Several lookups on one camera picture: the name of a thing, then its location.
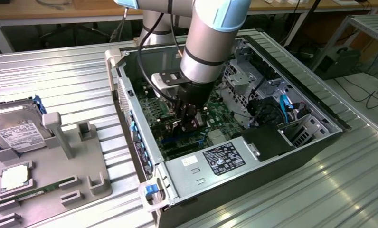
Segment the blue latch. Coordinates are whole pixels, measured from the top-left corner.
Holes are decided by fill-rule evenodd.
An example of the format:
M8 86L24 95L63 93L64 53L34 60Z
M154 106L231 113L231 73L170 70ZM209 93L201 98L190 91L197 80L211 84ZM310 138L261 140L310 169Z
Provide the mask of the blue latch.
M131 131L134 131L134 127L136 126L136 122L131 121Z
M158 192L159 192L159 189L158 189L156 184L146 186L146 196L151 196L152 194L155 194Z
M46 111L46 107L44 107L43 102L42 102L42 98L40 98L38 95L35 95L35 97L32 98L32 100L34 100L34 102L38 104L38 106L39 106L39 111L42 112L42 114L46 114L47 111Z
M290 121L289 121L289 114L287 114L287 112L286 112L286 107L285 107L285 106L287 106L287 107L291 108L291 109L293 109L294 107L293 107L293 104L290 103L290 98L289 98L289 96L286 96L285 94L281 95L279 104L281 104L282 112L283 112L283 114L285 114L286 123L289 123L289 122L290 122Z

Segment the warning label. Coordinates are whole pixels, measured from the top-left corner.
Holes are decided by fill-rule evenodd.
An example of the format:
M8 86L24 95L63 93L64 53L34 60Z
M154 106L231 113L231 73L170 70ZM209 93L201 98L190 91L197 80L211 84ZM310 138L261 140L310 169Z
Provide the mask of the warning label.
M0 137L15 150L44 142L44 138L34 123L2 129Z
M233 143L205 151L203 155L218 176L246 164Z

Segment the ventilation grille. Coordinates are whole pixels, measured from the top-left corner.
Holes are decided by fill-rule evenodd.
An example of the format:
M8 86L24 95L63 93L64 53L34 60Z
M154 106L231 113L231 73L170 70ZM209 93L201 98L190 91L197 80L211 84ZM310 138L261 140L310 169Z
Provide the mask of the ventilation grille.
M301 147L303 146L305 144L307 144L309 142L311 142L313 138L311 138L311 135L307 133L307 131L305 130L298 136L297 138L294 139L294 141L291 142L293 145L295 147Z
M128 101L126 98L126 93L124 90L122 88L122 83L120 81L118 81L118 93L119 93L119 103L120 103L120 107L122 107L122 111L124 112L124 118L127 120L128 123L128 127L131 127L131 115L130 115L130 107L128 107Z

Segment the robotic arm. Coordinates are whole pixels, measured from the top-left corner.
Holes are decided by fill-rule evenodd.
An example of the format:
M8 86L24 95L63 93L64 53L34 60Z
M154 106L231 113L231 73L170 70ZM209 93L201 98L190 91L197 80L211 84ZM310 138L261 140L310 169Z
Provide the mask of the robotic arm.
M215 80L231 53L238 30L245 23L251 0L114 0L130 8L143 9L144 38L160 13L191 17L186 49L181 61L177 115L190 119L209 100ZM163 17L143 44L172 43L171 20Z

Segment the aluminum table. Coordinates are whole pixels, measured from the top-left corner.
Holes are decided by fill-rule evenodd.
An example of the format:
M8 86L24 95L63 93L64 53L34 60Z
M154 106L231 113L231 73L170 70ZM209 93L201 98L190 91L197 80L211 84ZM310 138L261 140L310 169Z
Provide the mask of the aluminum table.
M182 228L378 227L378 127L289 54L255 30L251 35L353 127L298 170L210 211ZM38 94L63 129L96 125L114 193L32 227L155 227L138 195L139 180L116 117L104 51L122 42L0 55L0 101Z

